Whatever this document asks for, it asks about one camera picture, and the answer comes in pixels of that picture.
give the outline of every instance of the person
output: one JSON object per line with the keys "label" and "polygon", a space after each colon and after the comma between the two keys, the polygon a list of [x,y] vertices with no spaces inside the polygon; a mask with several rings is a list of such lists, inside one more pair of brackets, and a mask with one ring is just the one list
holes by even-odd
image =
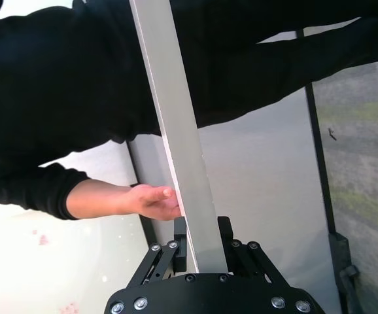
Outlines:
{"label": "person", "polygon": [[[171,7],[199,128],[378,61],[378,0],[171,0]],[[318,35],[260,43],[355,18]],[[74,0],[71,9],[0,20],[0,203],[60,219],[173,219],[180,213],[170,187],[114,186],[40,166],[138,134],[160,132],[128,0]]]}

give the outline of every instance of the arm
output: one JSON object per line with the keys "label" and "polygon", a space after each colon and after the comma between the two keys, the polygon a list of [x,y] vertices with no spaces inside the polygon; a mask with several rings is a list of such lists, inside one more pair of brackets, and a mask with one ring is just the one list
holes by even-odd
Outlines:
{"label": "arm", "polygon": [[65,205],[70,191],[88,179],[84,172],[59,164],[32,167],[0,178],[0,204],[43,211],[60,219],[75,219]]}
{"label": "arm", "polygon": [[67,198],[67,208],[75,218],[140,214],[148,218],[171,220],[180,216],[174,191],[166,186],[115,186],[103,181],[78,183]]}
{"label": "arm", "polygon": [[132,213],[160,220],[180,216],[176,195],[168,187],[115,186],[59,164],[0,178],[0,204],[15,204],[64,220]]}

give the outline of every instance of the fingernail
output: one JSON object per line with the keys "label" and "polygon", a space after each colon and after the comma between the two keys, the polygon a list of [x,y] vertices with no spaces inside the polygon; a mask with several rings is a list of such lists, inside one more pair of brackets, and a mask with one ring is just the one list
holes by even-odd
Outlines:
{"label": "fingernail", "polygon": [[163,191],[163,194],[164,194],[165,197],[169,198],[171,196],[171,191],[169,189],[165,189]]}

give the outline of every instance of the pink stain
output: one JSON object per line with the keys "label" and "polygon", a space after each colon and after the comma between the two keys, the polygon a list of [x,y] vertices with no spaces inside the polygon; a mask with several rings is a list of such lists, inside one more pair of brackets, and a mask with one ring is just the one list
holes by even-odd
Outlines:
{"label": "pink stain", "polygon": [[39,238],[39,245],[47,245],[47,244],[49,244],[48,238],[46,237],[46,235],[42,235]]}
{"label": "pink stain", "polygon": [[70,303],[65,308],[59,310],[59,314],[79,314],[80,311],[76,303]]}

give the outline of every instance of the black shirt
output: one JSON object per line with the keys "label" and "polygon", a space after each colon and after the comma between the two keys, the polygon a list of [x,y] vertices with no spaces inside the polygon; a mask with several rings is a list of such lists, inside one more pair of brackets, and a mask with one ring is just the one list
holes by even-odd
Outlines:
{"label": "black shirt", "polygon": [[128,0],[0,20],[0,203],[73,219],[66,197],[87,175],[39,165],[156,133],[140,53]]}

